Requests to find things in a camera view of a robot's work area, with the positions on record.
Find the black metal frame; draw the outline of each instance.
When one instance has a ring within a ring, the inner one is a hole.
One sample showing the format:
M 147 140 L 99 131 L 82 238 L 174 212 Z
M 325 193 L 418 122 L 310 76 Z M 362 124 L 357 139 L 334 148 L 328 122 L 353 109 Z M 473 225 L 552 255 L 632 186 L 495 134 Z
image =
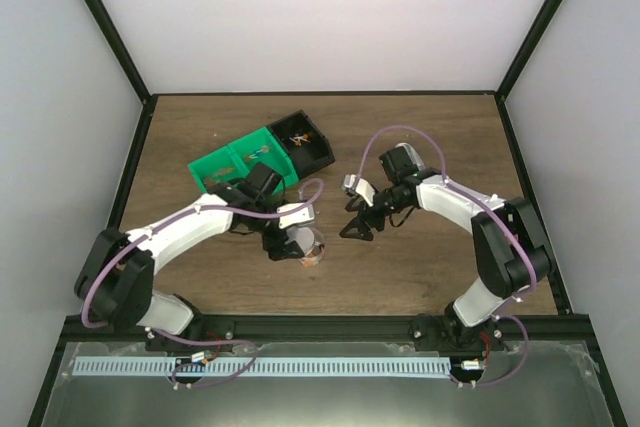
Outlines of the black metal frame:
M 100 26 L 107 42 L 111 46 L 122 69 L 143 104 L 135 136 L 127 158 L 124 172 L 118 187 L 108 225 L 118 227 L 125 210 L 129 192 L 133 183 L 138 161 L 153 118 L 158 95 L 147 90 L 131 56 L 129 55 L 115 25 L 113 24 L 101 0 L 85 0 L 87 6 Z M 414 91 L 414 92 L 268 92 L 239 94 L 164 94 L 164 95 L 493 95 L 498 113 L 502 120 L 511 155 L 516 167 L 524 196 L 534 205 L 538 215 L 540 209 L 529 179 L 524 159 L 518 147 L 517 139 L 505 107 L 505 99 L 522 73 L 527 61 L 551 22 L 562 0 L 545 0 L 522 46 L 514 58 L 497 92 L 487 91 Z M 550 341 L 584 341 L 592 359 L 598 363 L 598 379 L 605 394 L 609 411 L 616 426 L 626 426 L 626 420 L 618 401 L 615 389 L 609 377 L 606 364 L 600 352 L 598 341 L 586 315 L 573 313 L 560 272 L 550 276 L 551 290 L 557 316 L 529 315 L 521 316 L 531 339 Z M 413 342 L 410 335 L 411 324 L 415 316 L 206 316 L 211 325 L 231 329 L 235 337 L 249 338 L 264 342 L 304 342 L 304 341 L 386 341 Z M 500 324 L 505 340 L 515 340 L 519 330 L 512 324 Z M 51 390 L 56 378 L 65 346 L 68 342 L 144 342 L 143 329 L 134 329 L 126 333 L 115 334 L 109 329 L 87 330 L 78 316 L 68 317 L 56 345 L 52 360 L 44 379 L 42 389 L 29 422 L 29 426 L 41 425 Z

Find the small object in box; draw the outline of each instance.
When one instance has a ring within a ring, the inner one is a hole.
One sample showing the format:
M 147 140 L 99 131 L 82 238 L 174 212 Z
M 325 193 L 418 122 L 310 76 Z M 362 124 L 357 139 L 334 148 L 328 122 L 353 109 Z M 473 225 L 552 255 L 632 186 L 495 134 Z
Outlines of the small object in box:
M 245 155 L 243 160 L 247 164 L 249 164 L 249 163 L 253 162 L 254 160 L 256 160 L 258 157 L 260 157 L 262 154 L 268 154 L 268 153 L 269 153 L 269 146 L 268 145 L 263 145 L 259 149 L 253 151 L 251 154 Z
M 212 185 L 217 184 L 218 182 L 221 182 L 223 180 L 223 177 L 227 174 L 230 174 L 231 172 L 235 171 L 236 169 L 233 167 L 227 167 L 224 169 L 220 169 L 217 172 L 214 172 L 213 174 L 205 177 L 203 180 L 203 183 L 205 186 L 210 187 Z
M 191 356 L 191 362 L 194 364 L 207 365 L 213 359 L 215 359 L 215 354 L 213 354 L 210 350 L 203 350 L 202 352 L 196 352 Z
M 302 142 L 311 142 L 309 139 L 311 138 L 311 132 L 303 135 L 294 135 L 293 137 L 289 137 L 289 140 L 295 144 L 296 147 L 302 147 Z

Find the black container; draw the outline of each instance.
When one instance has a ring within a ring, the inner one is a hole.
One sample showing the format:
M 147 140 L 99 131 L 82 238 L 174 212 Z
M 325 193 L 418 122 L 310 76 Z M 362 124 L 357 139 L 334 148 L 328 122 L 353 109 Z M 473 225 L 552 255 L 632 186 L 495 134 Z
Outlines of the black container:
M 291 159 L 299 179 L 336 161 L 329 141 L 302 110 L 267 125 L 267 129 Z

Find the wooden table surface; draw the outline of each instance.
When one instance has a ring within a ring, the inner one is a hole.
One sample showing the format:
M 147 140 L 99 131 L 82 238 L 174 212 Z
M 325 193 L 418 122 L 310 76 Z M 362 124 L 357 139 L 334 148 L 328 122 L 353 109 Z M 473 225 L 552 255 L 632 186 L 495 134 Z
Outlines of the wooden table surface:
M 327 136 L 336 157 L 317 174 L 326 184 L 315 206 L 327 242 L 322 262 L 310 268 L 296 260 L 271 262 L 257 235 L 224 234 L 173 260 L 156 277 L 155 288 L 215 313 L 441 313 L 477 277 L 471 237 L 435 214 L 416 212 L 401 228 L 387 226 L 373 242 L 342 239 L 338 232 L 353 214 L 344 211 L 348 198 L 340 185 L 344 175 L 356 173 L 374 132 L 407 124 L 435 138 L 454 180 L 507 199 L 521 195 L 491 96 L 161 97 L 122 228 L 147 225 L 193 202 L 200 191 L 187 164 L 299 109 Z M 388 182 L 377 157 L 401 141 L 437 165 L 421 137 L 384 134 L 364 171 L 379 188 Z M 548 284 L 514 311 L 555 313 Z

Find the white wall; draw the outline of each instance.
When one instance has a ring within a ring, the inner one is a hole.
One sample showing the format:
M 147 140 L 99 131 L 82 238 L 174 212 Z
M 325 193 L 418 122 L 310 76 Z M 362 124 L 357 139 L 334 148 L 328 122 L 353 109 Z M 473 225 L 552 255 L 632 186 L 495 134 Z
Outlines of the white wall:
M 494 89 L 543 0 L 103 0 L 152 92 Z
M 82 0 L 0 0 L 0 424 L 26 425 L 140 103 Z
M 640 4 L 565 0 L 507 99 L 578 312 L 640 425 Z

